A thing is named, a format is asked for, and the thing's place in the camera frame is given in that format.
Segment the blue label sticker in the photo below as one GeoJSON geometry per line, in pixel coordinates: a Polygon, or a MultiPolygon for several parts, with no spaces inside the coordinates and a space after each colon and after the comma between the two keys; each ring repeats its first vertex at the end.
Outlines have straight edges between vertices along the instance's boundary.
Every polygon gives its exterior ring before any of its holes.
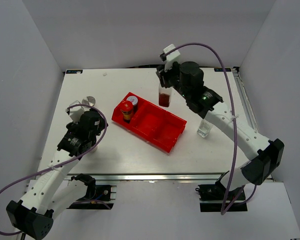
{"type": "MultiPolygon", "coordinates": [[[[228,67],[225,67],[224,70],[225,70],[226,72],[231,72],[231,71],[232,71],[232,69],[231,69],[231,68],[228,68],[228,67]]],[[[215,68],[214,68],[214,71],[215,71],[215,72],[223,72],[224,70],[223,70],[222,67],[215,67],[215,68]]]]}
{"type": "Polygon", "coordinates": [[[82,69],[67,69],[65,71],[66,74],[82,74],[83,70],[82,69]]]}

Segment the gold-spout bottle with dark sauce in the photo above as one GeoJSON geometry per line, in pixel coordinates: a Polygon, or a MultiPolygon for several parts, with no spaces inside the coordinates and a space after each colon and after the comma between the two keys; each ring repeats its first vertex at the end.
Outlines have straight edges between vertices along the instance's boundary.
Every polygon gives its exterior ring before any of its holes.
{"type": "Polygon", "coordinates": [[[172,88],[171,87],[163,87],[161,84],[158,86],[158,104],[161,107],[168,108],[171,102],[171,95],[172,95],[172,88]]]}

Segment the blue label sticker left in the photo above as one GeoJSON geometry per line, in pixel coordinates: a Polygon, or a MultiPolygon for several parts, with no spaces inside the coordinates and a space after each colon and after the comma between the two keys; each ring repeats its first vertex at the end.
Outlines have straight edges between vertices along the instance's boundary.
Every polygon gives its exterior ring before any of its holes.
{"type": "Polygon", "coordinates": [[[82,69],[67,69],[65,71],[66,74],[82,74],[83,70],[82,69]]]}

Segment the silver-lidded clear jar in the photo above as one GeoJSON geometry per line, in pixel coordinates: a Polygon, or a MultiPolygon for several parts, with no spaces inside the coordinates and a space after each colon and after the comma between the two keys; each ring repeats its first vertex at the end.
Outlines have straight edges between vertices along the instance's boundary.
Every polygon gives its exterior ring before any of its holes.
{"type": "Polygon", "coordinates": [[[98,108],[96,104],[96,99],[93,96],[86,96],[82,99],[81,103],[84,105],[83,108],[85,111],[89,111],[93,108],[98,108]]]}

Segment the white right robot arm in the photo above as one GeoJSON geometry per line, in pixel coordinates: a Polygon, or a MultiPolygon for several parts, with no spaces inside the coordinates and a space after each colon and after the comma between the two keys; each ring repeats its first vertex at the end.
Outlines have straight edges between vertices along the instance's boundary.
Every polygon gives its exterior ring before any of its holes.
{"type": "Polygon", "coordinates": [[[280,165],[284,143],[280,139],[272,141],[236,120],[223,98],[204,85],[204,72],[197,63],[174,62],[168,70],[159,65],[156,74],[162,87],[174,88],[191,111],[221,130],[248,159],[233,174],[227,171],[216,181],[215,192],[219,198],[226,200],[234,190],[249,183],[260,186],[280,165]]]}

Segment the blue label sticker right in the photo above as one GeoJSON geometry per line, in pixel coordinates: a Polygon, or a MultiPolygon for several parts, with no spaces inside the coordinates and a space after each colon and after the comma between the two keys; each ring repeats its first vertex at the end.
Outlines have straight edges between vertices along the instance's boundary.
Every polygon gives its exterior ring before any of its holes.
{"type": "MultiPolygon", "coordinates": [[[[231,69],[231,68],[228,68],[228,67],[225,67],[224,70],[225,70],[226,72],[231,72],[231,71],[232,71],[232,69],[231,69]]],[[[223,72],[224,70],[223,70],[222,67],[215,67],[215,68],[214,68],[214,71],[215,71],[215,72],[223,72]]]]}

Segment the red plastic organizer bin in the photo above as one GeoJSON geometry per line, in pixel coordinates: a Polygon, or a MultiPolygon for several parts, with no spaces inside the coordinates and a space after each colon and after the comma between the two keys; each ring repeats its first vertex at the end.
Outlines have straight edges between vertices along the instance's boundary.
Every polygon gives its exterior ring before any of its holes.
{"type": "Polygon", "coordinates": [[[166,153],[171,152],[187,124],[186,120],[132,92],[129,92],[114,108],[111,119],[166,153]],[[126,122],[121,106],[129,97],[137,98],[137,111],[132,115],[130,122],[126,122]]]}

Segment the white-lidded red spice jar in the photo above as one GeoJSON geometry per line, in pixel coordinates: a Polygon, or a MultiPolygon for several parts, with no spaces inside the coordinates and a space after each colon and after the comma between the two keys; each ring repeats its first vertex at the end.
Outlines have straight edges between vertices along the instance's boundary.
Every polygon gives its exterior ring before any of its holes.
{"type": "Polygon", "coordinates": [[[139,99],[137,96],[135,95],[130,95],[127,97],[126,99],[127,101],[130,101],[133,105],[133,112],[136,113],[138,111],[138,103],[139,103],[139,99]]]}

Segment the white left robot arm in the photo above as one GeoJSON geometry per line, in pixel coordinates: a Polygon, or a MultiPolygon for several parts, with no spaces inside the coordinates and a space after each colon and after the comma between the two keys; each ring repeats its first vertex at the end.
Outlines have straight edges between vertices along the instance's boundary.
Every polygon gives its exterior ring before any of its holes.
{"type": "Polygon", "coordinates": [[[50,162],[51,170],[41,175],[18,202],[12,200],[7,205],[14,227],[35,240],[42,240],[65,209],[77,200],[87,201],[95,196],[96,180],[83,173],[72,177],[63,190],[58,188],[83,154],[96,147],[97,136],[103,135],[107,126],[104,116],[95,110],[85,111],[78,121],[66,125],[67,132],[50,162]]]}

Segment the gold-spout clear oil bottle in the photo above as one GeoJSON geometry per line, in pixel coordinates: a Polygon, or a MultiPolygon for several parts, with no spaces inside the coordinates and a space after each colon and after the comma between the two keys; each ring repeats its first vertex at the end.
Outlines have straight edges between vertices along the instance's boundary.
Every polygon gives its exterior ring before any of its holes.
{"type": "Polygon", "coordinates": [[[202,119],[198,126],[197,134],[202,138],[206,138],[209,135],[212,128],[213,125],[210,122],[206,121],[205,119],[202,119]]]}

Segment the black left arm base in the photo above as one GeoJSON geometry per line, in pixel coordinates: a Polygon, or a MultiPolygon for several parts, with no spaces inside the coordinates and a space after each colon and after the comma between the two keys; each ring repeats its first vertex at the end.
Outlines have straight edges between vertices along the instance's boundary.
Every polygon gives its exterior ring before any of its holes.
{"type": "Polygon", "coordinates": [[[97,183],[97,180],[87,174],[72,176],[70,181],[81,181],[87,187],[85,195],[68,209],[71,210],[111,210],[117,194],[117,186],[108,183],[97,183]]]}

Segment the orange-labelled spice bottle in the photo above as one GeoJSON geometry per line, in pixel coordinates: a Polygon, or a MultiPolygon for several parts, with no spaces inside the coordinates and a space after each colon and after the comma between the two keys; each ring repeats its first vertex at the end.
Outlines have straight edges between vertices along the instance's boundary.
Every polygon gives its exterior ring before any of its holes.
{"type": "Polygon", "coordinates": [[[125,100],[120,103],[119,109],[123,115],[123,120],[129,123],[134,115],[134,106],[132,102],[125,100]]]}

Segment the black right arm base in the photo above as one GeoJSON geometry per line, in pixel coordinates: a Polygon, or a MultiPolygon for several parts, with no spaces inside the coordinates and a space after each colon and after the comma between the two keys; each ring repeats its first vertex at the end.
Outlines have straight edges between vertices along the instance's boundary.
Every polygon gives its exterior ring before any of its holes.
{"type": "MultiPolygon", "coordinates": [[[[201,184],[195,188],[199,195],[199,206],[201,213],[217,213],[221,211],[224,192],[214,184],[201,184]]],[[[229,212],[247,212],[245,192],[242,191],[235,203],[229,208],[229,212]]]]}

